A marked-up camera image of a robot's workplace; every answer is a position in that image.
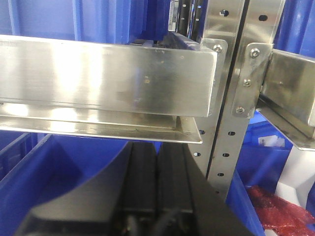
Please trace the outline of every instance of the blue plastic bin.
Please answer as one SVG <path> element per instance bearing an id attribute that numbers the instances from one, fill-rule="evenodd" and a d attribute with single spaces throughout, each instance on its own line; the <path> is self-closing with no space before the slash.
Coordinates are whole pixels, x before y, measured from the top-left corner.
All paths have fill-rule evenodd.
<path id="1" fill-rule="evenodd" d="M 37 144 L 37 135 L 13 131 L 0 132 L 0 180 Z"/>
<path id="2" fill-rule="evenodd" d="M 315 1 L 286 0 L 275 47 L 315 57 Z"/>
<path id="3" fill-rule="evenodd" d="M 13 235 L 32 206 L 97 174 L 125 144 L 123 140 L 47 135 L 0 182 L 0 235 Z"/>
<path id="4" fill-rule="evenodd" d="M 259 185 L 274 193 L 292 144 L 268 121 L 255 113 L 250 122 L 239 155 L 226 203 L 243 224 L 255 235 L 265 236 L 246 189 Z M 258 138 L 276 135 L 285 139 L 284 147 L 264 147 Z"/>
<path id="5" fill-rule="evenodd" d="M 128 44 L 161 40 L 170 0 L 2 0 L 0 34 Z"/>

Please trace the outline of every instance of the metal frame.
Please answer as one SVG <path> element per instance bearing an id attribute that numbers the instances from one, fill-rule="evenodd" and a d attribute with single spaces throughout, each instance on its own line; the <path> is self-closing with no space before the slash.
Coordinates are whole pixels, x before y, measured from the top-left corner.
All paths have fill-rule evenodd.
<path id="1" fill-rule="evenodd" d="M 240 78 L 240 73 L 242 73 L 244 59 L 248 56 L 247 48 L 251 43 L 273 43 L 284 2 L 284 0 L 251 0 L 247 1 L 247 5 L 245 5 L 243 30 L 240 31 L 235 63 L 230 70 L 230 82 L 218 124 L 219 129 L 208 173 L 208 181 L 222 198 L 227 196 L 250 118 L 249 116 L 235 116 L 234 111 L 237 110 L 233 106 L 234 98 L 237 96 L 237 86 L 239 83 L 244 84 L 244 78 Z M 267 16 L 267 20 L 260 21 L 260 16 Z M 253 96 L 251 92 L 243 92 L 242 97 L 245 100 L 254 100 L 258 94 Z M 237 106 L 240 108 L 238 113 L 241 114 L 253 110 L 252 105 Z"/>
<path id="2" fill-rule="evenodd" d="M 203 22 L 200 22 L 200 26 L 204 26 L 204 30 L 199 32 L 199 42 L 209 38 L 220 39 L 227 42 L 227 48 L 224 48 L 221 44 L 216 44 L 215 47 L 218 51 L 226 51 L 225 61 L 224 64 L 222 64 L 222 75 L 219 79 L 216 79 L 214 85 L 218 89 L 215 106 L 208 118 L 195 118 L 197 126 L 200 130 L 203 144 L 189 145 L 190 151 L 204 175 L 207 174 L 208 170 L 209 158 L 211 156 L 211 150 L 214 143 L 217 122 L 232 62 L 244 3 L 245 0 L 209 0 L 207 10 L 204 11 L 204 15 L 201 17 Z M 227 17 L 221 15 L 221 11 L 224 9 L 229 12 Z"/>

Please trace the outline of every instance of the hole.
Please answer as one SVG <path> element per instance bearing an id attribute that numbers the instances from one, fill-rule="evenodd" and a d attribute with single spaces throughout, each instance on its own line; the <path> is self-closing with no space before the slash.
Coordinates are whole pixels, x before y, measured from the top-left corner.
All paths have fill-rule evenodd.
<path id="1" fill-rule="evenodd" d="M 222 10 L 220 11 L 220 16 L 224 16 L 227 17 L 230 14 L 230 12 L 228 10 Z"/>
<path id="2" fill-rule="evenodd" d="M 260 20 L 260 21 L 266 21 L 266 20 L 268 20 L 268 16 L 266 16 L 266 15 L 260 15 L 260 16 L 259 16 L 259 20 Z"/>

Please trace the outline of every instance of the stainless steel rack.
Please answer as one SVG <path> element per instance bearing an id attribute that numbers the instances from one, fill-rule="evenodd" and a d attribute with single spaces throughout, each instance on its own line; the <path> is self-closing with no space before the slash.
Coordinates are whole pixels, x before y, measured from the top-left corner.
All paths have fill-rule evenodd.
<path id="1" fill-rule="evenodd" d="M 0 129 L 189 143 L 225 198 L 257 108 L 315 149 L 314 60 L 273 49 L 284 3 L 174 0 L 159 47 L 2 35 Z"/>

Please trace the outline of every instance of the bolt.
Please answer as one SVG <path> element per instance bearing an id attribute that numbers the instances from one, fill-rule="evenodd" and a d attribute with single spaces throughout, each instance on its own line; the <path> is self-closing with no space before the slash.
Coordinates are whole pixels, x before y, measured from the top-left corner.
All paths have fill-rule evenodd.
<path id="1" fill-rule="evenodd" d="M 241 113 L 244 113 L 244 112 L 245 112 L 244 107 L 237 107 L 236 108 L 236 113 L 241 114 Z"/>
<path id="2" fill-rule="evenodd" d="M 251 80 L 244 80 L 244 86 L 245 87 L 250 87 L 252 85 L 252 81 Z"/>
<path id="3" fill-rule="evenodd" d="M 220 53 L 222 52 L 222 46 L 220 44 L 216 44 L 214 47 L 213 47 L 213 51 L 217 52 L 217 53 Z"/>
<path id="4" fill-rule="evenodd" d="M 220 11 L 220 16 L 224 16 L 227 17 L 230 14 L 230 12 L 228 10 L 222 10 Z"/>
<path id="5" fill-rule="evenodd" d="M 251 49 L 251 58 L 256 58 L 260 55 L 260 50 L 258 48 Z"/>

